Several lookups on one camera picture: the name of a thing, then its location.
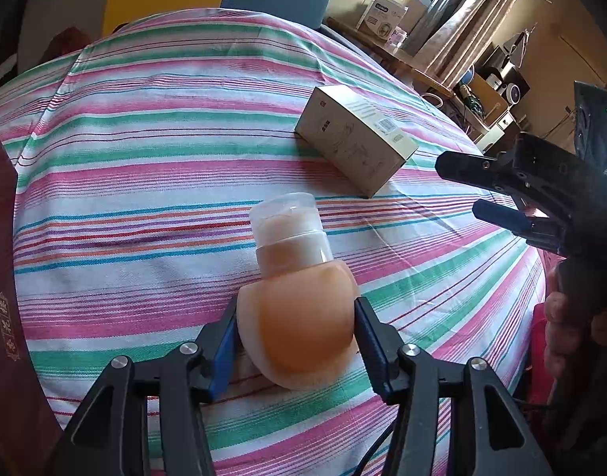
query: peach-colored container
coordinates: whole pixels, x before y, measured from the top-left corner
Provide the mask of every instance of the peach-colored container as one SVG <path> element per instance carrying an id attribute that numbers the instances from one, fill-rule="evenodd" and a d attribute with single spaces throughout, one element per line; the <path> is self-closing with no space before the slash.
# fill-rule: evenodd
<path id="1" fill-rule="evenodd" d="M 312 195 L 261 202 L 250 218 L 262 279 L 239 290 L 244 348 L 280 386 L 328 386 L 356 353 L 352 272 L 334 260 Z"/>

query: human hand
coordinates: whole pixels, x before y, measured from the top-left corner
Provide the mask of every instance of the human hand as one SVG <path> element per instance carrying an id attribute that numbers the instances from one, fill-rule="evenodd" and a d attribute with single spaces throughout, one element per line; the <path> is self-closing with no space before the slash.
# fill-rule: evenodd
<path id="1" fill-rule="evenodd" d="M 544 365 L 553 378 L 561 377 L 569 357 L 576 352 L 583 340 L 583 332 L 567 324 L 569 303 L 566 295 L 557 291 L 556 272 L 548 275 L 548 288 L 551 291 L 545 301 L 546 350 Z M 591 324 L 593 340 L 607 347 L 607 308 L 594 317 Z"/>

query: white cardboard box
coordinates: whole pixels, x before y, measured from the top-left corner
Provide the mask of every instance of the white cardboard box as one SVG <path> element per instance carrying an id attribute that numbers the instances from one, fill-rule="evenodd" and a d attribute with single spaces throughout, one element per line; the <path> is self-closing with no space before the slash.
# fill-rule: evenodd
<path id="1" fill-rule="evenodd" d="M 405 7 L 393 0 L 372 0 L 356 28 L 387 41 L 405 15 Z"/>
<path id="2" fill-rule="evenodd" d="M 393 120 L 346 85 L 315 87 L 295 131 L 367 197 L 418 148 Z"/>

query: curtain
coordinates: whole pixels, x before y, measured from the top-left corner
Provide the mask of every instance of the curtain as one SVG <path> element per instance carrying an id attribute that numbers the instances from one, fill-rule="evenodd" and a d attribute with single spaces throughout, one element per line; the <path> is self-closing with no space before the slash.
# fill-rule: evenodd
<path id="1" fill-rule="evenodd" d="M 464 0 L 433 0 L 402 44 L 409 55 L 416 55 L 426 41 L 453 15 Z"/>
<path id="2" fill-rule="evenodd" d="M 465 0 L 414 56 L 414 66 L 453 88 L 479 59 L 516 0 Z"/>

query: black cable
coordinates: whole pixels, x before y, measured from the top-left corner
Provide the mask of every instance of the black cable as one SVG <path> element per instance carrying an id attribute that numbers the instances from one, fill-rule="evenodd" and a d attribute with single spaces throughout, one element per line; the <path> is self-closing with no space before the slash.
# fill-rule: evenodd
<path id="1" fill-rule="evenodd" d="M 381 436 L 376 439 L 376 441 L 372 444 L 372 447 L 368 449 L 368 451 L 363 455 L 363 458 L 360 459 L 358 465 L 356 465 L 356 469 L 354 470 L 352 476 L 361 476 L 363 471 L 365 470 L 366 465 L 369 463 L 369 460 L 374 456 L 374 453 L 378 451 L 378 448 L 383 445 L 383 442 L 391 435 L 394 427 L 396 426 L 396 421 L 394 420 L 387 429 L 382 432 Z"/>
<path id="2" fill-rule="evenodd" d="M 559 123 L 557 123 L 553 128 L 550 129 L 550 132 L 548 132 L 543 138 L 541 139 L 545 139 L 547 138 L 550 134 L 552 134 L 556 129 L 558 129 L 559 127 L 561 127 L 561 125 L 563 125 L 565 123 L 565 120 L 567 120 L 568 118 L 570 118 L 572 116 L 572 111 L 570 112 L 570 114 L 568 114 L 567 116 L 565 116 Z"/>
<path id="3" fill-rule="evenodd" d="M 607 83 L 607 81 L 604 81 L 603 78 L 598 74 L 598 71 L 596 71 L 596 69 L 594 69 L 594 66 L 592 66 L 590 63 L 588 63 L 588 60 L 585 57 L 583 57 L 580 54 L 580 52 L 574 46 L 572 46 L 572 44 L 565 37 L 560 35 L 559 39 L 562 40 L 565 44 L 567 44 L 574 51 L 574 53 L 576 53 L 581 58 L 581 60 L 583 60 L 583 62 L 588 65 L 588 68 L 594 72 L 594 74 L 596 75 L 596 78 L 598 78 L 598 80 L 600 80 L 603 84 Z"/>

